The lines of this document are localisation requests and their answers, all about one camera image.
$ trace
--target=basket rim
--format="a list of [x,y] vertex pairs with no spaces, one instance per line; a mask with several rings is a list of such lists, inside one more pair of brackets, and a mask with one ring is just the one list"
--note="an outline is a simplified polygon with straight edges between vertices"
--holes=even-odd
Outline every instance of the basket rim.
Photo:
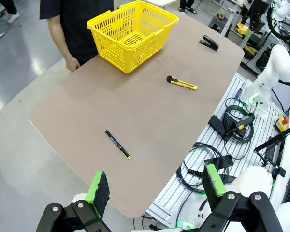
[[[129,7],[129,6],[131,6],[131,5],[136,5],[136,4],[143,4],[143,5],[147,5],[147,6],[149,6],[149,7],[152,7],[152,8],[158,9],[158,10],[161,11],[162,13],[167,14],[168,16],[172,17],[172,18],[173,18],[173,21],[170,22],[170,23],[167,24],[167,25],[164,25],[162,29],[160,29],[160,30],[158,30],[158,31],[156,31],[156,32],[151,33],[151,35],[149,35],[149,36],[146,36],[146,37],[145,37],[141,42],[137,43],[136,45],[132,45],[132,46],[127,46],[127,45],[125,45],[125,44],[123,44],[123,43],[121,43],[121,42],[119,42],[119,41],[113,39],[112,37],[110,37],[110,36],[104,34],[103,32],[101,32],[101,31],[95,29],[95,28],[91,25],[91,24],[93,24],[93,23],[96,22],[97,20],[100,20],[100,18],[102,18],[102,17],[104,17],[104,16],[106,16],[106,15],[115,15],[115,14],[116,14],[116,11],[122,10],[123,8]],[[158,6],[155,6],[155,5],[153,5],[153,4],[150,4],[150,3],[147,3],[147,2],[144,2],[144,1],[139,1],[139,0],[137,0],[137,1],[133,1],[133,2],[130,2],[130,3],[127,3],[127,4],[124,4],[124,5],[121,5],[120,8],[117,9],[117,10],[115,10],[115,11],[112,11],[112,12],[111,12],[111,11],[109,10],[109,11],[107,11],[107,12],[105,12],[105,13],[103,13],[103,14],[101,14],[101,15],[99,15],[99,16],[97,16],[97,17],[91,19],[91,20],[89,20],[89,21],[87,22],[87,28],[88,28],[89,30],[91,30],[91,31],[94,31],[95,33],[100,34],[101,36],[106,37],[107,39],[111,40],[113,43],[116,43],[117,45],[123,47],[123,48],[126,49],[126,50],[134,50],[135,48],[137,48],[138,46],[141,46],[143,43],[145,43],[147,40],[149,40],[151,37],[153,37],[153,36],[157,36],[157,35],[159,35],[160,33],[162,33],[163,31],[165,31],[167,28],[172,27],[173,25],[175,25],[176,23],[178,23],[178,21],[179,21],[179,18],[178,18],[176,15],[174,15],[174,14],[172,14],[172,13],[170,13],[170,12],[164,10],[164,9],[161,9],[161,8],[159,8]]]

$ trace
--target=yellow utility knife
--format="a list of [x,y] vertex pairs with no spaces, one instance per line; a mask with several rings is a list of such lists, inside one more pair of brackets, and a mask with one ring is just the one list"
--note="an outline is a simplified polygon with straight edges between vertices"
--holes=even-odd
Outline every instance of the yellow utility knife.
[[184,81],[180,81],[180,80],[177,80],[175,79],[173,76],[168,76],[166,78],[166,80],[169,82],[169,83],[172,83],[172,84],[175,84],[175,85],[178,85],[178,86],[182,86],[182,87],[186,87],[186,88],[190,88],[190,89],[193,89],[193,90],[197,90],[198,87],[193,85],[193,84],[190,84],[190,83],[187,83],[187,82],[184,82]]

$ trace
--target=basket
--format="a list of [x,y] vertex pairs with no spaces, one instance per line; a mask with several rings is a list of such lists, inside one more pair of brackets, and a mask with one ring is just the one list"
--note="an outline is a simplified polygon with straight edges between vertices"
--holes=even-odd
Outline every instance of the basket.
[[99,55],[130,73],[165,45],[178,17],[157,6],[134,1],[87,22]]

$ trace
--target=bolt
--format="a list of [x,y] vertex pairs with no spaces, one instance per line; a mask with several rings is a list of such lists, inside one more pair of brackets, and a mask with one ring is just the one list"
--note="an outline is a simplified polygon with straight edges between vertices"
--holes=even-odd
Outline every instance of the bolt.
[[233,193],[230,193],[230,194],[228,195],[228,198],[229,198],[230,200],[233,200],[233,199],[235,198],[235,195],[234,195]]
[[260,196],[259,194],[257,194],[257,195],[255,196],[255,199],[258,201],[258,200],[261,199],[261,196]]

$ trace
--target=black stapler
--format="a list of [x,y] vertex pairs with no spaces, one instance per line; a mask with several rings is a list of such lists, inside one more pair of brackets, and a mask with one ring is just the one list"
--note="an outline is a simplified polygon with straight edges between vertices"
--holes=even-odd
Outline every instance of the black stapler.
[[209,38],[207,35],[203,36],[202,40],[200,40],[200,43],[215,51],[217,51],[219,48],[219,45],[215,41],[213,41],[211,38]]

